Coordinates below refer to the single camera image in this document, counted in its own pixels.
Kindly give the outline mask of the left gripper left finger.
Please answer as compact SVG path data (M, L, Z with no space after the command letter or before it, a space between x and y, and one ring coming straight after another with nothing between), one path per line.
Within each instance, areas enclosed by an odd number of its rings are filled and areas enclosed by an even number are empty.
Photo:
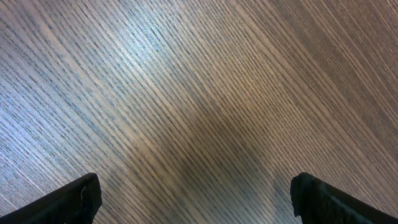
M92 224L101 205L98 176L95 173L88 173L1 217L1 223Z

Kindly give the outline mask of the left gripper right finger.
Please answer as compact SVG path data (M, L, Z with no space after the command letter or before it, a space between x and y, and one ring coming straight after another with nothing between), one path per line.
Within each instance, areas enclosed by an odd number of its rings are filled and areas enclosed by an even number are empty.
M397 218L306 172L292 179L290 196L294 215L300 217L303 224L397 224Z

